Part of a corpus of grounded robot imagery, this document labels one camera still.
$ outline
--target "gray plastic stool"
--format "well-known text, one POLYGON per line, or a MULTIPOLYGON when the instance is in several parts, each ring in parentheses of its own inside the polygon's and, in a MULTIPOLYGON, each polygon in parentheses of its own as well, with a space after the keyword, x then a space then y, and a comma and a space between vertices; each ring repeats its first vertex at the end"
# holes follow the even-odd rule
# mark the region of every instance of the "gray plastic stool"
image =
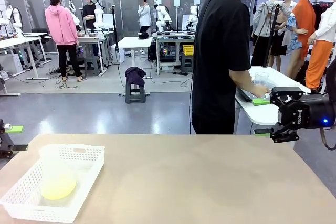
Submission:
POLYGON ((84 67, 86 76, 98 76, 101 72, 97 57, 85 57, 84 67))
POLYGON ((126 83, 126 103, 130 104, 132 101, 140 101, 141 103, 146 102, 145 87, 140 87, 139 89, 131 89, 131 84, 126 83))
POLYGON ((194 56, 182 54, 181 72, 192 72, 194 70, 194 56))

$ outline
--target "orange dress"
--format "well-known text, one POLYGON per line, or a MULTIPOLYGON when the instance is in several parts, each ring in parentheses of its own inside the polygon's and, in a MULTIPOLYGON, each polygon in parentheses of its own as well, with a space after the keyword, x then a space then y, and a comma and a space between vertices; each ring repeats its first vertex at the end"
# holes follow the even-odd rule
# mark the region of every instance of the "orange dress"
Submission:
POLYGON ((302 43, 300 58, 304 59, 309 50, 308 39, 315 33, 315 11, 309 0, 300 0, 292 12, 295 15, 298 28, 306 29, 308 33, 299 34, 298 40, 302 43))

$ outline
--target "plastic basket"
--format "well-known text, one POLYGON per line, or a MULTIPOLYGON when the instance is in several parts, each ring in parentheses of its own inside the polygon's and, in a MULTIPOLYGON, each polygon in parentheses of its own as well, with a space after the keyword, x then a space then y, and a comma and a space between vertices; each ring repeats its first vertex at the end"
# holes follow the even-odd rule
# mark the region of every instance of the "plastic basket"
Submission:
POLYGON ((183 45, 183 52, 186 56, 194 55, 194 45, 183 45))
POLYGON ((41 195, 43 162, 40 159, 0 200, 12 218, 73 223, 104 165, 102 146, 52 145, 73 172, 77 185, 63 200, 48 201, 41 195))

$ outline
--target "gray jacket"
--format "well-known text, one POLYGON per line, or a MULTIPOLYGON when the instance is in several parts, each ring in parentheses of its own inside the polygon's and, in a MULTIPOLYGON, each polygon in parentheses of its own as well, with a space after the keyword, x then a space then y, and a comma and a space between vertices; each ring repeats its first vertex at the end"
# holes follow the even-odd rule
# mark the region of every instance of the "gray jacket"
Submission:
POLYGON ((262 37, 269 37, 271 27, 274 20, 276 4, 280 4, 281 11, 288 18, 291 11, 288 9, 284 2, 279 2, 277 0, 268 0, 262 2, 254 15, 253 18, 253 34, 262 37))

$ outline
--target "beige floor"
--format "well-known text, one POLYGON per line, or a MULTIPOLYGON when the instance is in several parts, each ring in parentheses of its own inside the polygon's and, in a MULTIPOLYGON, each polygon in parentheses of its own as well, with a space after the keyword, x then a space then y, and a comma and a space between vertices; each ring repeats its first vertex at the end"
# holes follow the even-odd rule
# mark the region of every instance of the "beige floor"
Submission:
MULTIPOLYGON (((58 55, 49 55, 53 58, 52 62, 45 64, 43 67, 38 68, 38 74, 40 77, 46 77, 50 68, 58 65, 58 55)), ((126 58, 126 61, 120 65, 120 74, 122 83, 125 85, 125 71, 132 65, 130 57, 126 58)), ((137 56, 136 66, 144 69, 147 76, 150 75, 151 63, 146 60, 145 56, 137 56)), ((11 93, 122 93, 125 92, 124 87, 121 85, 120 77, 118 73, 118 67, 116 65, 110 66, 105 74, 101 77, 88 77, 88 80, 78 83, 75 77, 70 77, 67 85, 69 87, 77 88, 57 88, 55 76, 48 76, 49 80, 42 82, 41 80, 25 80, 26 77, 32 77, 33 71, 29 71, 18 75, 16 78, 29 83, 23 83, 17 79, 10 78, 6 81, 6 87, 8 92, 11 93)), ((191 88, 191 75, 189 76, 175 76, 172 73, 161 73, 156 75, 156 66, 153 64, 151 76, 153 80, 145 81, 146 92, 190 92, 191 88)))

